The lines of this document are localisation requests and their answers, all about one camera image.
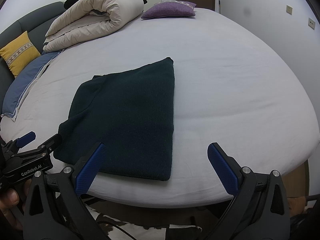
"rolled comforter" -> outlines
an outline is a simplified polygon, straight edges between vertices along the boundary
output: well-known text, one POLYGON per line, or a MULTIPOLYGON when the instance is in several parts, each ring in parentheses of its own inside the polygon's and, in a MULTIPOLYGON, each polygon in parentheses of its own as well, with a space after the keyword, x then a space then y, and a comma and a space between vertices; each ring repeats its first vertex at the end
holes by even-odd
POLYGON ((53 52, 114 33, 143 7, 143 0, 79 0, 51 24, 43 50, 53 52))

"mattress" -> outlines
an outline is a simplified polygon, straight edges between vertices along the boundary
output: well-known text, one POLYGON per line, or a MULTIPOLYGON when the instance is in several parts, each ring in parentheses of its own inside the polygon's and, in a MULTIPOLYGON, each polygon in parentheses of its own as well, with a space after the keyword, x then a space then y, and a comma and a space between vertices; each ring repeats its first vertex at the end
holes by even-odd
MULTIPOLYGON (((137 18, 107 37, 62 52, 23 102, 4 117, 5 141, 34 131, 30 150, 57 133, 79 85, 94 75, 174 61, 172 173, 168 181, 99 173, 89 194, 141 207, 191 207, 230 199, 207 157, 218 142, 241 166, 286 174, 319 143, 313 106, 286 63, 224 16, 195 8, 191 18, 137 18)), ((52 157, 59 172, 66 166, 52 157)))

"silver bolt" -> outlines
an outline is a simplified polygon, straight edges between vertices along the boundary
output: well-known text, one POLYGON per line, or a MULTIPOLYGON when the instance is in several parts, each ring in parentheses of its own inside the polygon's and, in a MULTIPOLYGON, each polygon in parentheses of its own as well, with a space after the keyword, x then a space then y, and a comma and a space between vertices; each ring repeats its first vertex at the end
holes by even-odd
POLYGON ((244 173, 247 173, 247 174, 251 172, 251 170, 250 170, 249 167, 243 167, 243 168, 242 168, 242 171, 243 171, 244 173))
POLYGON ((276 177, 279 177, 279 176, 280 176, 279 171, 273 171, 272 174, 275 175, 276 177))
POLYGON ((41 171, 36 171, 35 172, 35 177, 40 177, 40 175, 41 175, 41 171))
POLYGON ((64 172, 64 173, 70 173, 71 171, 72 171, 71 167, 65 167, 65 168, 63 169, 63 172, 64 172))

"headboard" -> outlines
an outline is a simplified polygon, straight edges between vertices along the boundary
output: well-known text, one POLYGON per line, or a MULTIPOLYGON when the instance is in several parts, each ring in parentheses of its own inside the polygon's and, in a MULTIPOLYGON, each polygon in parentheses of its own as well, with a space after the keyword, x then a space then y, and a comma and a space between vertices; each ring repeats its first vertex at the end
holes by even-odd
MULTIPOLYGON (((3 48, 10 41, 27 31, 32 44, 42 53, 45 34, 49 30, 51 23, 63 12, 63 2, 55 2, 43 6, 20 18, 0 34, 0 48, 3 48)), ((0 57, 0 107, 4 96, 14 80, 14 76, 9 70, 6 62, 0 57)))

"wall socket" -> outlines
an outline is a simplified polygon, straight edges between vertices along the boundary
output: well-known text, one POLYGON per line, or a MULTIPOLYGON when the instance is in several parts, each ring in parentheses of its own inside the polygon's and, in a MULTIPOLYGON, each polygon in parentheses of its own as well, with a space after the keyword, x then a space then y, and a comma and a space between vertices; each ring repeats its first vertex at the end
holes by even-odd
POLYGON ((287 13, 292 14, 292 7, 289 5, 287 5, 287 13))
POLYGON ((315 29, 315 27, 316 27, 315 21, 312 20, 311 18, 309 18, 308 25, 309 25, 312 29, 315 29))

